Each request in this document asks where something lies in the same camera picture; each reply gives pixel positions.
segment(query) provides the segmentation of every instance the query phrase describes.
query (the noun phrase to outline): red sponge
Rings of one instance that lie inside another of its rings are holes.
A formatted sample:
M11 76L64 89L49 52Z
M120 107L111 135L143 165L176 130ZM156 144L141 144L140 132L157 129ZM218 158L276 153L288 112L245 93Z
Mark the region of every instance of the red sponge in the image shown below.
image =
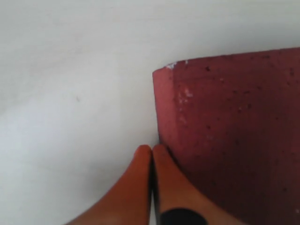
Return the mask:
M192 183L253 225L300 224L300 48L153 73L160 141Z

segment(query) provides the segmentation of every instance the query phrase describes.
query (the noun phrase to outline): white surface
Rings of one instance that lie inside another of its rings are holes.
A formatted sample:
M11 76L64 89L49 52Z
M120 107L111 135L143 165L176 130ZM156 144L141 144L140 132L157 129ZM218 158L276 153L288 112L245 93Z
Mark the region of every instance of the white surface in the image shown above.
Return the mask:
M0 224L80 214L158 141L153 70L300 46L299 12L298 0L0 1Z

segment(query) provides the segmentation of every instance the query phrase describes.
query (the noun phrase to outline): white background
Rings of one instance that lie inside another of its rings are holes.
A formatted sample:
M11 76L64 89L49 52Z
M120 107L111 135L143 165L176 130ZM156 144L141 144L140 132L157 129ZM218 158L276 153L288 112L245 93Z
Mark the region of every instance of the white background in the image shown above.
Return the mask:
M0 224L67 222L158 142L153 70L295 46L298 0L0 0Z

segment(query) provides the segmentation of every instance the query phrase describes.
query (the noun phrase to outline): red foam block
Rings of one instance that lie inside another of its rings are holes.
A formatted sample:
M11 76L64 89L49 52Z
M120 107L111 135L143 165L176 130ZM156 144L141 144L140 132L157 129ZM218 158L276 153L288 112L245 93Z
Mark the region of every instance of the red foam block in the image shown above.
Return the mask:
M300 224L300 48L153 73L160 141L192 183L252 225Z

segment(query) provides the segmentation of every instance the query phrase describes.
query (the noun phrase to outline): foam block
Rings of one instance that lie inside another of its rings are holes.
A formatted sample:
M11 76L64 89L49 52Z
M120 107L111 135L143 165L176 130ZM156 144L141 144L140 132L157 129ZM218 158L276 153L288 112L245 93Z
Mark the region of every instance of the foam block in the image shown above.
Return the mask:
M300 48L153 73L160 141L212 201L253 225L300 224Z

